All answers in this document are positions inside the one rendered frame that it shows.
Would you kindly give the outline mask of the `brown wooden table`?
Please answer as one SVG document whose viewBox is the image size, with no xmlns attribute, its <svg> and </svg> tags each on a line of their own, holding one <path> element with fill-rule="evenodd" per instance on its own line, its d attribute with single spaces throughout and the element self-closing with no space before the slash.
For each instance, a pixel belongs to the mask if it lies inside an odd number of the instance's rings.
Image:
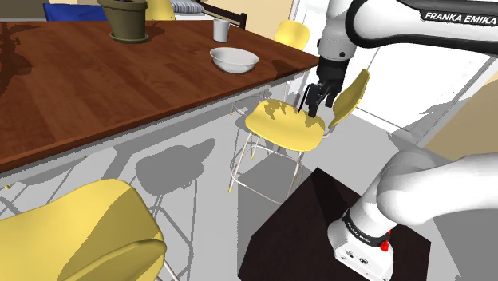
<svg viewBox="0 0 498 281">
<path fill-rule="evenodd" d="M 225 73 L 208 20 L 149 22 L 142 44 L 107 22 L 0 23 L 0 172 L 311 69 L 318 59 L 232 27 L 228 45 L 259 58 Z"/>
</svg>

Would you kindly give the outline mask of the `white cup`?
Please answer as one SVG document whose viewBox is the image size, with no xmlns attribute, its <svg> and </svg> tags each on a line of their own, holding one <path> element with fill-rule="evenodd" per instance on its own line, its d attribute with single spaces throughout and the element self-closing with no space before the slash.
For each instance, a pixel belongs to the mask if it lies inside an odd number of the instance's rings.
<svg viewBox="0 0 498 281">
<path fill-rule="evenodd" d="M 213 20 L 213 40 L 216 42 L 227 42 L 228 31 L 231 23 L 224 19 Z"/>
</svg>

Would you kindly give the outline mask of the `dark robot stand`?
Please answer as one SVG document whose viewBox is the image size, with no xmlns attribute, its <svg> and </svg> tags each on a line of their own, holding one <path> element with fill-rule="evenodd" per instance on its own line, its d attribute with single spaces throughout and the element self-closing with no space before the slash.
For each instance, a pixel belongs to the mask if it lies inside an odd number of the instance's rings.
<svg viewBox="0 0 498 281">
<path fill-rule="evenodd" d="M 241 281 L 367 281 L 334 258 L 327 227 L 359 195 L 316 168 L 252 235 Z"/>
</svg>

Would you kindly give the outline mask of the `white bowl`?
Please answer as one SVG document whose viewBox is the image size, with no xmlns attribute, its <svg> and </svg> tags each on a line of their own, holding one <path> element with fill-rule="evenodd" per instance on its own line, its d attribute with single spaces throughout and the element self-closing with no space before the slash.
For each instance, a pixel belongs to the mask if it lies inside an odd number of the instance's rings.
<svg viewBox="0 0 498 281">
<path fill-rule="evenodd" d="M 252 70 L 259 57 L 245 49 L 218 47 L 210 51 L 214 64 L 227 73 L 241 74 Z"/>
</svg>

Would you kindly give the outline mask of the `yellow chair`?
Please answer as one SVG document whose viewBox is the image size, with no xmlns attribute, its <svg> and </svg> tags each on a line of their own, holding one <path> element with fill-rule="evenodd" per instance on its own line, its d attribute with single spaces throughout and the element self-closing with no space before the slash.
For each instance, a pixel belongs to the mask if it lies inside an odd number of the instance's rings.
<svg viewBox="0 0 498 281">
<path fill-rule="evenodd" d="M 298 50 L 304 50 L 310 38 L 310 30 L 300 22 L 284 20 L 279 24 L 274 40 Z"/>
<path fill-rule="evenodd" d="M 304 153 L 317 148 L 322 139 L 327 138 L 337 124 L 357 108 L 369 79 L 370 72 L 363 69 L 352 84 L 338 95 L 332 106 L 334 119 L 329 125 L 325 125 L 321 117 L 311 117 L 308 112 L 299 110 L 284 101 L 275 99 L 261 101 L 245 118 L 245 125 L 250 133 L 237 164 L 231 170 L 230 185 L 237 184 L 242 187 L 245 185 L 237 179 L 242 159 L 247 153 L 254 156 L 258 149 L 265 149 L 257 142 L 249 144 L 253 136 L 256 136 L 258 140 L 264 139 L 281 148 L 298 153 L 291 181 L 292 184 L 298 183 L 302 179 Z"/>
<path fill-rule="evenodd" d="M 0 220 L 0 281 L 161 281 L 166 251 L 152 213 L 122 180 Z"/>
<path fill-rule="evenodd" d="M 175 13 L 170 0 L 147 0 L 145 11 L 147 21 L 174 21 Z"/>
</svg>

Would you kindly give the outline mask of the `blue upholstered seat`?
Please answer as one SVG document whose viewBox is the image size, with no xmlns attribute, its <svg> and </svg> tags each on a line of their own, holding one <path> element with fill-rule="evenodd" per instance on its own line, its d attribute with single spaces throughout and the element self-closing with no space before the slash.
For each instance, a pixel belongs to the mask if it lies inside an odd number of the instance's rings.
<svg viewBox="0 0 498 281">
<path fill-rule="evenodd" d="M 103 8 L 96 5 L 52 4 L 44 3 L 43 10 L 48 22 L 67 21 L 106 21 Z"/>
</svg>

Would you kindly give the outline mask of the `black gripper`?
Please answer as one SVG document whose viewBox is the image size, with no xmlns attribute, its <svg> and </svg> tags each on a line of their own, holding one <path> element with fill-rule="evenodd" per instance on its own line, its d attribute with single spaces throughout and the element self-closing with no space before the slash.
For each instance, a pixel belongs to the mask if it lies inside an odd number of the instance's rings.
<svg viewBox="0 0 498 281">
<path fill-rule="evenodd" d="M 298 111 L 308 105 L 308 116 L 316 117 L 322 93 L 328 93 L 325 106 L 331 108 L 338 93 L 342 91 L 349 60 L 333 61 L 320 57 L 316 74 L 318 84 L 309 84 L 303 94 Z"/>
</svg>

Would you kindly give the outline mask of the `olive green flower pot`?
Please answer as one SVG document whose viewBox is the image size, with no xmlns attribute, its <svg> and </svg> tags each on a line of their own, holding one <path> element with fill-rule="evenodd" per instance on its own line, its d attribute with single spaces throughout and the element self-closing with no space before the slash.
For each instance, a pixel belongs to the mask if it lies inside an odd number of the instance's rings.
<svg viewBox="0 0 498 281">
<path fill-rule="evenodd" d="M 145 32 L 146 0 L 97 0 L 103 8 L 117 42 L 140 44 L 149 39 Z"/>
</svg>

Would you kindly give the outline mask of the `dark bed with striped pillow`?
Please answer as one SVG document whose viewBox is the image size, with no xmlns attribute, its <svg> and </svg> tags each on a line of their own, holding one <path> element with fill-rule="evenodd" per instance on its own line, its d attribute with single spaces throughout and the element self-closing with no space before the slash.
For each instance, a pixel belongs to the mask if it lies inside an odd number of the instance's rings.
<svg viewBox="0 0 498 281">
<path fill-rule="evenodd" d="M 170 0 L 177 20 L 223 19 L 241 29 L 246 29 L 247 15 L 237 14 L 211 4 L 205 0 Z"/>
</svg>

